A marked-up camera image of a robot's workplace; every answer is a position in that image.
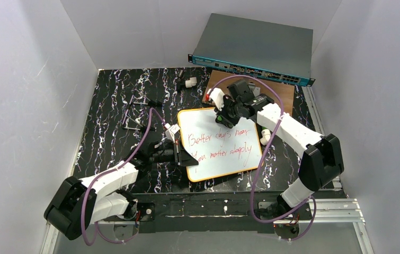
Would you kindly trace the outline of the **yellow-framed whiteboard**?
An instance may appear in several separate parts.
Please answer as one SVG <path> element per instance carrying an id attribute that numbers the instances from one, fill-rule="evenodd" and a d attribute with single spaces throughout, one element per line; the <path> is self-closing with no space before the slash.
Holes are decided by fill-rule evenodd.
<path id="1" fill-rule="evenodd" d="M 216 123 L 213 108 L 182 110 L 177 114 L 181 141 L 198 161 L 186 168 L 191 182 L 200 182 L 258 167 L 262 148 L 256 124 L 241 118 L 233 128 Z"/>

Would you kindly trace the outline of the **green bone-shaped eraser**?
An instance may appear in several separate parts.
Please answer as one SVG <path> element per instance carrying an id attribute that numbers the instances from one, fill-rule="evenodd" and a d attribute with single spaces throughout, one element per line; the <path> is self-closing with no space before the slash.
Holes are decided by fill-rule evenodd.
<path id="1" fill-rule="evenodd" d="M 228 119 L 226 119 L 220 115 L 216 116 L 215 122 L 229 128 L 229 129 L 232 129 L 235 126 L 235 124 L 232 121 L 229 121 Z"/>

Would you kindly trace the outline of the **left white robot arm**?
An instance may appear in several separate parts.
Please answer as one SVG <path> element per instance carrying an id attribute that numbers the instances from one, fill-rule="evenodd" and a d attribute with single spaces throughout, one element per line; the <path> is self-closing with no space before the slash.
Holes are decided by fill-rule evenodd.
<path id="1" fill-rule="evenodd" d="M 143 145 L 130 154 L 130 161 L 119 162 L 107 175 L 66 178 L 43 217 L 69 240 L 80 237 L 91 224 L 113 216 L 139 221 L 145 208 L 123 187 L 135 183 L 139 174 L 150 171 L 154 164 L 164 162 L 181 167 L 199 164 L 179 141 Z"/>

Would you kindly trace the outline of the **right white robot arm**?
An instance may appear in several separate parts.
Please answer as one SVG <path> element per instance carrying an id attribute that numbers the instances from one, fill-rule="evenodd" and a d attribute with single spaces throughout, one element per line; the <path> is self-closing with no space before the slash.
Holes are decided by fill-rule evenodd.
<path id="1" fill-rule="evenodd" d="M 242 76 L 227 89 L 227 94 L 216 87 L 207 92 L 215 104 L 217 123 L 233 128 L 240 119 L 252 120 L 293 148 L 301 159 L 298 179 L 278 196 L 278 208 L 292 210 L 344 172 L 341 144 L 335 135 L 309 129 L 266 94 L 254 95 Z"/>

